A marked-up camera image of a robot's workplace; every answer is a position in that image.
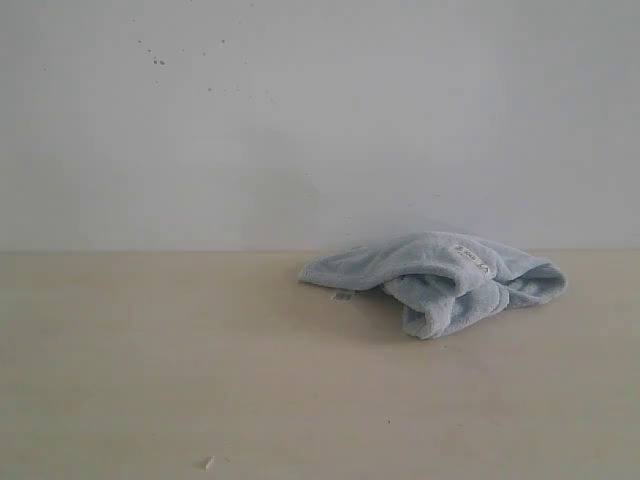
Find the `light blue fluffy towel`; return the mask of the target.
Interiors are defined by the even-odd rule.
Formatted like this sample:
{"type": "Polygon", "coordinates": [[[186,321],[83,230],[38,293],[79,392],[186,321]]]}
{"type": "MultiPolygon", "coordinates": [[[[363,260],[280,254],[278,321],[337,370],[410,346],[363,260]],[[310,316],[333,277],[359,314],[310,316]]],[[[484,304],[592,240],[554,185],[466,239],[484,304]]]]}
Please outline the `light blue fluffy towel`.
{"type": "Polygon", "coordinates": [[[567,277],[550,260],[472,235],[420,232],[307,263],[302,283],[381,289],[403,306],[406,334],[444,337],[504,310],[545,305],[567,277]]]}

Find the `small white paper scrap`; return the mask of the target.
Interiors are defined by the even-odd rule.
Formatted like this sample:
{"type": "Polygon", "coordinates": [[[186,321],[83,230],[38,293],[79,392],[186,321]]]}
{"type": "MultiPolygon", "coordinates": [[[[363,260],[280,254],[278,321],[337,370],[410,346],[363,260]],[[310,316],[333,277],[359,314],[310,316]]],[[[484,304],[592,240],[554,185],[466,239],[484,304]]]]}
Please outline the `small white paper scrap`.
{"type": "Polygon", "coordinates": [[[202,462],[201,468],[203,471],[209,471],[213,467],[214,463],[215,463],[215,457],[210,456],[202,462]]]}

